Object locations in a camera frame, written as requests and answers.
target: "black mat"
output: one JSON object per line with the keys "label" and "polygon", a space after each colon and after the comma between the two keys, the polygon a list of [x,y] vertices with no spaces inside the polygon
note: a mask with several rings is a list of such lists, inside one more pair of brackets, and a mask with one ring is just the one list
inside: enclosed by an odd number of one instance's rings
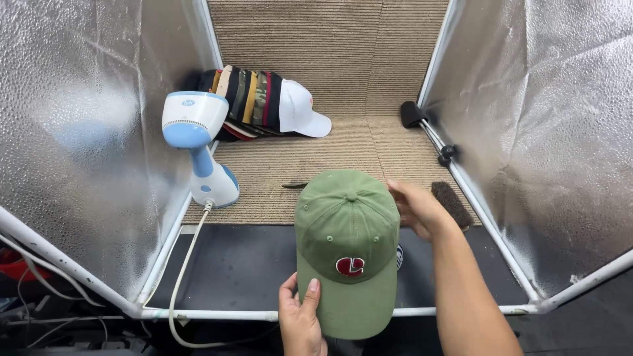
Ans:
{"label": "black mat", "polygon": [[[192,234],[180,235],[148,307],[168,308]],[[482,227],[466,239],[499,305],[528,302],[499,248]],[[434,307],[431,245],[401,229],[397,308]],[[205,225],[180,285],[176,309],[277,310],[279,286],[296,270],[294,226]]]}

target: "scrub brush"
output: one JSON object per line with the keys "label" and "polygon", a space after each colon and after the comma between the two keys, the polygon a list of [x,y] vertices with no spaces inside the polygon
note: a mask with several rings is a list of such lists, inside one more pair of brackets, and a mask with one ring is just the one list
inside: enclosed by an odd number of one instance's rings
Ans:
{"label": "scrub brush", "polygon": [[473,219],[464,208],[453,188],[447,182],[433,182],[431,184],[431,193],[455,220],[461,231],[466,232],[473,224]]}

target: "white baseball cap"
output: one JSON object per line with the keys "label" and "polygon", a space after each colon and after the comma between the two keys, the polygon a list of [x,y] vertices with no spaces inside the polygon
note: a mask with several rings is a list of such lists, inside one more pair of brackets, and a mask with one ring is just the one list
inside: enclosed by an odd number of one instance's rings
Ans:
{"label": "white baseball cap", "polygon": [[312,111],[312,94],[294,80],[284,79],[279,97],[279,131],[325,137],[330,130],[330,118]]}

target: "silver reflective wall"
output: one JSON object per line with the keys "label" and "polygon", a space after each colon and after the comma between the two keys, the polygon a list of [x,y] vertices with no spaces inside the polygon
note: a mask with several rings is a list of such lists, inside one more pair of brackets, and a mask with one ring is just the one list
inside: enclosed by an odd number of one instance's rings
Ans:
{"label": "silver reflective wall", "polygon": [[129,300],[188,194],[161,114],[214,68],[198,3],[0,3],[0,205]]}
{"label": "silver reflective wall", "polygon": [[454,5],[422,105],[549,297],[633,246],[633,3]]}

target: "green baseball cap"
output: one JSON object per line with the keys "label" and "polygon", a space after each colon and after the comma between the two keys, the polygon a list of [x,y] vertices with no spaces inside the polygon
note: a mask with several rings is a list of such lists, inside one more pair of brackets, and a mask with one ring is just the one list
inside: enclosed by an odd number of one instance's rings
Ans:
{"label": "green baseball cap", "polygon": [[329,170],[303,189],[294,215],[303,297],[321,282],[324,335],[358,340],[389,323],[396,305],[400,214],[387,187],[358,170]]}

